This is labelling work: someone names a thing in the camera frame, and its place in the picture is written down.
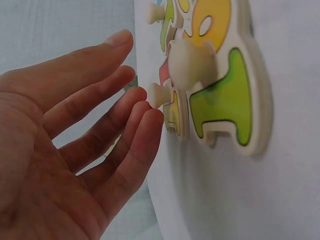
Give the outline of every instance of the finger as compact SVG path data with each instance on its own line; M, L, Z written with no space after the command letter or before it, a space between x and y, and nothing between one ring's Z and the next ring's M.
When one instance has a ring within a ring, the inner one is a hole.
M147 98L141 87L131 87L82 137L59 149L66 164L77 173L101 157L121 134L134 105Z
M109 77L132 47L131 33L123 30L103 44L10 71L1 77L0 91L23 95L45 113L70 95Z
M146 101L140 101L134 105L123 134L105 161L79 176L89 189L93 190L114 174L126 157L144 114L150 109Z
M109 180L93 193L108 221L141 187L156 157L163 121L159 110L151 109L144 114L125 159Z
M82 120L96 106L107 100L135 77L129 66L120 66L107 79L87 86L63 100L44 115L43 127L51 139Z

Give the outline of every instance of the skin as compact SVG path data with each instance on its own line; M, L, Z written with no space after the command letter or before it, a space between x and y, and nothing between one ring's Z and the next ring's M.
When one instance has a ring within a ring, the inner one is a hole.
M132 87L82 137L52 140L135 77L121 66L133 47L77 50L0 76L0 239L98 240L140 188L157 154L163 114ZM101 157L100 165L76 175Z

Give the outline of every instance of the puzzle knob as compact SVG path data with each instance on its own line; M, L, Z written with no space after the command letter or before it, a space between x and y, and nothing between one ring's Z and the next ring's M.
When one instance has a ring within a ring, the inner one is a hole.
M147 93L149 104L154 109L158 109L163 104L171 102L171 95L168 87L152 83L149 86Z
M156 21L164 20L166 15L165 8L163 6L150 3L146 8L146 22L153 24Z
M209 41L194 45L187 39L172 40L168 57L169 75L174 86L182 91L197 82L207 87L217 79L215 48Z

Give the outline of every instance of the wooden puzzle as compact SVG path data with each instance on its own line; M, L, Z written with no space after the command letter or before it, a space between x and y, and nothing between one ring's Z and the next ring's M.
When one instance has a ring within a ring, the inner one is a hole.
M241 154L260 153L270 138L272 94L248 0L158 0L147 22L162 24L166 60L148 97L152 107L163 105L167 129L186 140L191 127L203 145L229 133Z

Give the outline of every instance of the fingernail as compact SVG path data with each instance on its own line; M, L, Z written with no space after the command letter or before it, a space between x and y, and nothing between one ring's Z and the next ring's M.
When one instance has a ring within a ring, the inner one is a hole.
M130 36L131 32L127 29L123 29L110 36L107 40L104 41L104 43L113 47L120 47L129 40Z

